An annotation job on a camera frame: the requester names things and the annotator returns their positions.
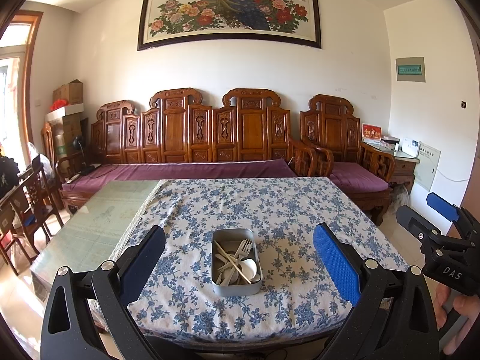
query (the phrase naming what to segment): blue floral tablecloth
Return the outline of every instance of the blue floral tablecloth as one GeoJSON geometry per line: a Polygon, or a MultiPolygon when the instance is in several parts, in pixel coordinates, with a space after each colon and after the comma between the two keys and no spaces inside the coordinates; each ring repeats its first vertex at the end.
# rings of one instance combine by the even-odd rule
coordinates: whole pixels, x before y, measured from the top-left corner
{"type": "Polygon", "coordinates": [[[164,228],[165,251],[139,300],[128,307],[148,334],[191,347],[298,341],[335,328],[351,308],[313,248],[320,222],[363,258],[407,268],[380,230],[327,178],[162,180],[111,257],[138,244],[152,225],[164,228]],[[264,276],[256,295],[222,298],[213,292],[211,237],[221,228],[255,234],[264,276]]]}

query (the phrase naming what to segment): hand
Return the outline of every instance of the hand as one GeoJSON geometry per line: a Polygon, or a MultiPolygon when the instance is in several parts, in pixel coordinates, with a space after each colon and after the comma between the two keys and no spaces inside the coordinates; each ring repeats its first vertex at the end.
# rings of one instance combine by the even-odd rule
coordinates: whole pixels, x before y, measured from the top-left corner
{"type": "MultiPolygon", "coordinates": [[[[433,301],[433,309],[435,310],[435,318],[437,320],[437,326],[440,329],[447,320],[447,313],[443,309],[443,305],[450,296],[450,288],[439,284],[435,290],[436,297],[433,301]]],[[[453,301],[453,308],[460,315],[465,315],[468,320],[465,325],[460,329],[455,337],[443,348],[443,352],[446,355],[451,355],[459,347],[467,333],[470,331],[473,323],[477,319],[480,312],[480,299],[478,296],[468,297],[466,295],[459,295],[453,301]]]]}

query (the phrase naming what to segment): chopsticks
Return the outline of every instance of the chopsticks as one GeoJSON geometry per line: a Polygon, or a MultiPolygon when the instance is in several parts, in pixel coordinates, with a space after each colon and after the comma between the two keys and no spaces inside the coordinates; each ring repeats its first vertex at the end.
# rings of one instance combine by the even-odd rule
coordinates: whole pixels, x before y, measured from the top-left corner
{"type": "Polygon", "coordinates": [[[238,271],[238,273],[242,276],[242,278],[245,279],[245,281],[248,284],[251,284],[251,281],[249,279],[247,279],[247,277],[243,274],[242,270],[237,267],[237,263],[233,261],[231,256],[222,249],[222,247],[218,244],[217,241],[214,240],[214,242],[215,242],[215,245],[217,245],[217,248],[218,248],[218,251],[220,252],[220,254],[232,263],[232,265],[235,267],[235,269],[238,271]]]}

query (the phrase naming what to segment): peacock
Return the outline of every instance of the peacock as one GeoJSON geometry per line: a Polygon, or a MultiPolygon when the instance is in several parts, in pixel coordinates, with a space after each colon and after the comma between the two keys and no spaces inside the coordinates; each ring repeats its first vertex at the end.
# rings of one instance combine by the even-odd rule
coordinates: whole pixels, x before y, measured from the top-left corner
{"type": "Polygon", "coordinates": [[[253,0],[217,0],[230,16],[252,30],[270,31],[268,21],[253,0]]]}

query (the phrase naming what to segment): purple cushion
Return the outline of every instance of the purple cushion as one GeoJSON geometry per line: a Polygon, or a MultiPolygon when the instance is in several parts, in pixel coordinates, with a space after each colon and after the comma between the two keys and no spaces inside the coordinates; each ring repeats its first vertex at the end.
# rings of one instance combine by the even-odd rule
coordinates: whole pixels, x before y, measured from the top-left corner
{"type": "Polygon", "coordinates": [[[379,192],[388,183],[355,162],[335,162],[330,180],[344,193],[379,192]]]}
{"type": "Polygon", "coordinates": [[[64,191],[96,193],[112,180],[164,179],[256,179],[296,177],[285,160],[227,163],[131,163],[102,165],[71,184],[64,191]]]}

